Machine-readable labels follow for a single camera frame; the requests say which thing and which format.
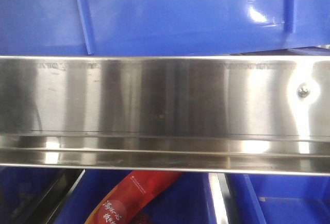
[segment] shelf lip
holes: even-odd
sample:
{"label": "shelf lip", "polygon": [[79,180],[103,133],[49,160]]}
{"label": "shelf lip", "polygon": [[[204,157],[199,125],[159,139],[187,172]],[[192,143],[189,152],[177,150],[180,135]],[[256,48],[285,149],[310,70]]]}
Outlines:
{"label": "shelf lip", "polygon": [[[330,175],[328,142],[23,136],[10,143],[1,138],[0,165],[6,166]],[[201,142],[203,152],[194,147]],[[309,153],[299,152],[302,145]]]}

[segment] red package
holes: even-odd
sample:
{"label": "red package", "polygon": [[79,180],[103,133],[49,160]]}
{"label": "red package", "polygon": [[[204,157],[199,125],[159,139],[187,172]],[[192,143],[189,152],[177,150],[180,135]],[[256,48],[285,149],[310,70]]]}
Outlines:
{"label": "red package", "polygon": [[133,171],[103,198],[85,224],[129,223],[181,174],[173,171]]}

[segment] blue plastic bin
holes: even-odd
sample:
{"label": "blue plastic bin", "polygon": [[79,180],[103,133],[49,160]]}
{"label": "blue plastic bin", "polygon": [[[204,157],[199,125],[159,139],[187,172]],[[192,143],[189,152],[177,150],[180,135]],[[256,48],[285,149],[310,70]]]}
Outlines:
{"label": "blue plastic bin", "polygon": [[330,177],[228,175],[242,223],[330,223]]}
{"label": "blue plastic bin", "polygon": [[[54,223],[84,223],[105,195],[128,173],[87,170]],[[208,174],[204,173],[184,173],[142,212],[150,214],[150,222],[157,224],[216,223],[207,178]]]}
{"label": "blue plastic bin", "polygon": [[0,223],[10,223],[11,214],[47,188],[59,169],[0,167]]}
{"label": "blue plastic bin", "polygon": [[329,0],[0,0],[0,55],[216,55],[330,43]]}

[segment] stainless steel shelf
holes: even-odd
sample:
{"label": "stainless steel shelf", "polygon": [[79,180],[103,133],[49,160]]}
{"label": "stainless steel shelf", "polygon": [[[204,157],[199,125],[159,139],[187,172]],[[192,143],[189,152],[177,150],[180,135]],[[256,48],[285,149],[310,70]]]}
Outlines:
{"label": "stainless steel shelf", "polygon": [[330,57],[0,57],[0,164],[330,175]]}

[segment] stainless steel rail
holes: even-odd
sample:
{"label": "stainless steel rail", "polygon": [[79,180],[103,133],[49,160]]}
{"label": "stainless steel rail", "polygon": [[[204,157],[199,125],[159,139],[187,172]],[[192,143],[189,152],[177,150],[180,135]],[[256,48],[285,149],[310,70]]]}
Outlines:
{"label": "stainless steel rail", "polygon": [[330,175],[330,57],[0,56],[0,164]]}

